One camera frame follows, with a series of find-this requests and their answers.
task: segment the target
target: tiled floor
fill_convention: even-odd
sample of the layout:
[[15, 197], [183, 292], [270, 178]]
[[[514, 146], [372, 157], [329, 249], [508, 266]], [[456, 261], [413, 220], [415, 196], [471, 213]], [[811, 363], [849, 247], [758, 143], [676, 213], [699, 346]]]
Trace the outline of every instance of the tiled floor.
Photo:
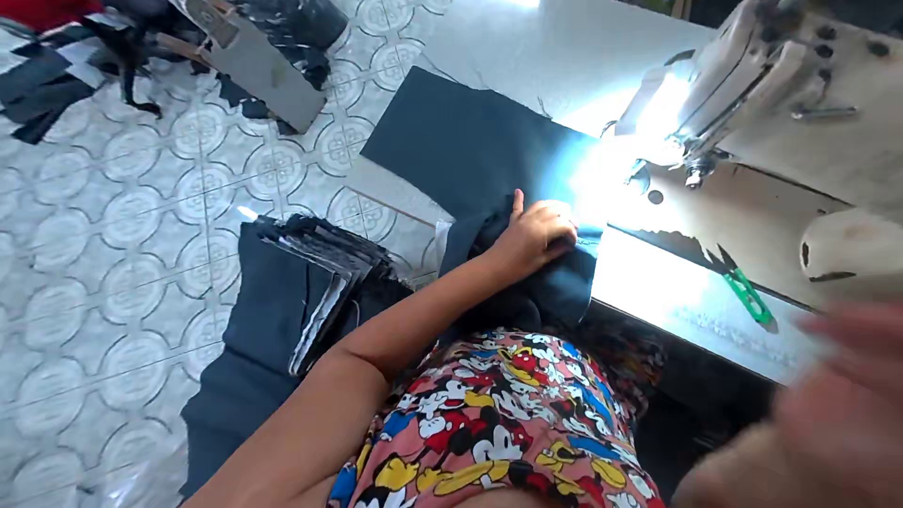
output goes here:
[[184, 440], [239, 286], [237, 206], [315, 213], [386, 246], [412, 284], [434, 277], [433, 229], [342, 179], [449, 3], [342, 0], [330, 100], [303, 136], [154, 61], [138, 95], [162, 120], [113, 86], [38, 146], [0, 139], [0, 506], [113, 505], [121, 467]]

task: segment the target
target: plastic bag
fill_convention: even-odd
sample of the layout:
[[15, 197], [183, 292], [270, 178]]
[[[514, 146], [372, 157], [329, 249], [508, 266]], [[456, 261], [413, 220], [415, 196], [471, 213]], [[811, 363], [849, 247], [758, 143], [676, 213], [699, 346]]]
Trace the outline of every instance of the plastic bag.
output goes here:
[[105, 508], [175, 508], [188, 474], [188, 445], [116, 470], [104, 485]]

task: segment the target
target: person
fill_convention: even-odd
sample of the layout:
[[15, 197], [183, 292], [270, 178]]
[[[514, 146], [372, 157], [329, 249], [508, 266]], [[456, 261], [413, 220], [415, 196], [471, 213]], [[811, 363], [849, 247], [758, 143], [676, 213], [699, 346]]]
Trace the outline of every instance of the person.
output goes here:
[[[664, 507], [627, 404], [572, 344], [491, 331], [405, 374], [464, 312], [576, 241], [565, 204], [524, 210], [515, 197], [491, 249], [329, 349], [185, 506]], [[807, 323], [842, 348], [777, 397], [772, 420], [703, 460], [673, 505], [903, 505], [900, 310], [847, 306]]]

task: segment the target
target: mickey mouse print shirt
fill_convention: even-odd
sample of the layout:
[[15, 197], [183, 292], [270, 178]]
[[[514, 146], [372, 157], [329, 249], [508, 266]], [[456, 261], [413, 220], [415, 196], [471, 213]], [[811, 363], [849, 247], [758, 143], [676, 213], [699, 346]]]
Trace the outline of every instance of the mickey mouse print shirt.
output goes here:
[[565, 341], [475, 335], [437, 347], [389, 398], [328, 506], [455, 506], [514, 487], [563, 506], [664, 508], [637, 461], [632, 410]]

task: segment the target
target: dark fabric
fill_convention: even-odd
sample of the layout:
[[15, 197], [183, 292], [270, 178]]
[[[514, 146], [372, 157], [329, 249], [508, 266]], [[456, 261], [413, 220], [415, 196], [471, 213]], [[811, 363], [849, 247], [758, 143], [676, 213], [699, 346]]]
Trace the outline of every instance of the dark fabric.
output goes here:
[[[507, 227], [514, 189], [522, 189], [530, 202], [573, 204], [573, 172], [598, 141], [495, 91], [470, 89], [414, 67], [361, 154], [405, 178], [456, 219], [442, 262], [445, 273], [498, 238]], [[601, 230], [581, 228], [579, 236], [574, 252], [474, 309], [461, 323], [524, 330], [579, 323], [590, 303]]]
[[598, 142], [493, 90], [414, 67], [360, 154], [461, 220], [485, 217], [516, 188], [531, 202], [573, 203], [573, 170]]
[[44, 135], [60, 119], [65, 110], [65, 108], [57, 108], [29, 120], [25, 125], [13, 131], [13, 138], [29, 145], [37, 145], [44, 139]]
[[56, 51], [42, 48], [36, 56], [0, 74], [0, 102], [8, 106], [49, 81], [66, 73], [71, 63]]
[[[512, 199], [508, 196], [482, 220], [467, 218], [451, 226], [440, 275], [492, 247], [508, 225]], [[571, 327], [580, 323], [590, 304], [601, 230], [581, 228], [578, 234], [573, 252], [471, 309], [459, 320], [456, 332], [498, 326], [539, 332], [544, 325]]]
[[25, 97], [6, 106], [4, 115], [17, 124], [24, 124], [56, 109], [65, 109], [94, 94], [88, 84], [70, 77], [33, 88]]
[[[311, 252], [341, 245], [346, 256], [330, 261], [354, 265], [359, 284], [347, 294], [331, 325], [304, 357], [300, 377], [288, 364], [302, 329], [321, 301], [332, 274], [294, 250], [288, 240], [308, 239]], [[223, 353], [200, 376], [200, 390], [182, 410], [188, 429], [188, 479], [180, 489], [194, 495], [232, 453], [292, 394], [307, 366], [341, 337], [411, 294], [390, 278], [384, 249], [328, 222], [293, 216], [285, 225], [261, 217], [244, 223], [238, 240], [241, 288], [223, 333]]]

